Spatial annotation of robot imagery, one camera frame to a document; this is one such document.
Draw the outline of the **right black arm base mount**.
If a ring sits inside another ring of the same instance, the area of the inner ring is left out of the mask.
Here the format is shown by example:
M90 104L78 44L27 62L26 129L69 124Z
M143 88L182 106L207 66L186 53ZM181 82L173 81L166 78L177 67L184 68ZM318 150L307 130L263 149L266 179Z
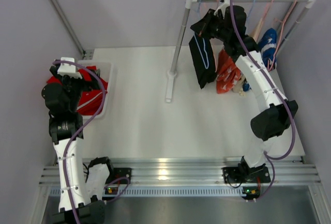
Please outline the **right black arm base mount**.
M224 181L229 184L257 183L258 178L260 183L271 182L270 173L265 165L257 168L224 167L222 172Z

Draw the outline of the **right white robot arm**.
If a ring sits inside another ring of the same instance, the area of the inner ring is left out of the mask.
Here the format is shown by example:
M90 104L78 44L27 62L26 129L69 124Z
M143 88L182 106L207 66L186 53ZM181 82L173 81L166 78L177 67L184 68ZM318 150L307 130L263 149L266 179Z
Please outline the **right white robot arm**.
M235 167L224 167L224 181L235 183L270 183L267 154L288 128L294 129L296 101L289 101L276 87L262 60L258 44L246 34L246 13L241 6L228 6L224 11L209 9L191 25L194 35L189 43L192 58L208 58L212 54L211 39L222 41L224 51L243 73L256 98L259 113L250 121L255 138Z

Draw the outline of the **black trousers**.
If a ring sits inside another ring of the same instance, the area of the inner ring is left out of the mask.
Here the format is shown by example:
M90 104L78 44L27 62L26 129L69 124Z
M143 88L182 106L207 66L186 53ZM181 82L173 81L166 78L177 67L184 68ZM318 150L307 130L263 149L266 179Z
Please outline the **black trousers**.
M209 39L194 34L189 41L189 49L200 89L216 79L217 69L213 49Z

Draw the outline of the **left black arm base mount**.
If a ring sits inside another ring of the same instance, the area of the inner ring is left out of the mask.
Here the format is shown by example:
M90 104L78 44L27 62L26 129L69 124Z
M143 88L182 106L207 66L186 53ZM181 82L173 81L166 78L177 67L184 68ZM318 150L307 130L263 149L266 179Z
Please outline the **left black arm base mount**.
M110 173L106 180L106 184L110 184L112 181L114 181L117 178L125 177L131 180L132 175L132 168L114 168L113 171Z

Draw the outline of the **red trousers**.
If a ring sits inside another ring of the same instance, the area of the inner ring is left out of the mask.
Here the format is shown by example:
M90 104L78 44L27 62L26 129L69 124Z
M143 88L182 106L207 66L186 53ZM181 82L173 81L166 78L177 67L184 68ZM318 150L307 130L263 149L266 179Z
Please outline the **red trousers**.
M92 63L91 65L81 64L81 66L84 66L85 68L96 74L103 84L106 93L104 105L95 118L102 117L107 107L108 91L111 88L111 65L107 65L105 63ZM77 105L77 112L83 116L84 120L87 120L92 115L94 115L97 112L98 108L101 106L103 93L98 81L93 76L91 76L90 73L86 72L83 69L79 69L78 72L81 74L82 79L84 79L87 83L87 86L84 88L80 95L79 102Z

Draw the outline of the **pink hanger of black trousers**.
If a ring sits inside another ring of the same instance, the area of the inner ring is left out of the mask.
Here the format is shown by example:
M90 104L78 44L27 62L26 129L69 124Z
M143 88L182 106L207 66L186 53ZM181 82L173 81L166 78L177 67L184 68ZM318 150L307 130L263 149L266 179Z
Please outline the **pink hanger of black trousers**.
M203 3L201 0L198 1L198 16L201 19L209 10L209 7L212 9L217 9L219 7L219 0L213 0L211 3ZM213 52L213 58L214 58L214 64L215 64L215 71L217 71L218 61L217 61L217 53L216 53L216 47L215 42L213 39L210 40L212 52Z

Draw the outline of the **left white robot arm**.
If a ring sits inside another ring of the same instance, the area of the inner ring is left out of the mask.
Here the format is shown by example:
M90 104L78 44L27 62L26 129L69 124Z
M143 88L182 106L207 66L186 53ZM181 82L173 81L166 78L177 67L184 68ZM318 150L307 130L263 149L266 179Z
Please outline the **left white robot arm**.
M83 130L104 109L106 88L96 69L68 59L56 60L52 78L41 91L49 110L49 135L57 155L61 186L58 212L53 223L104 223L102 194L114 169L108 157L96 158L83 168ZM84 92L101 91L98 109L87 121L79 112Z

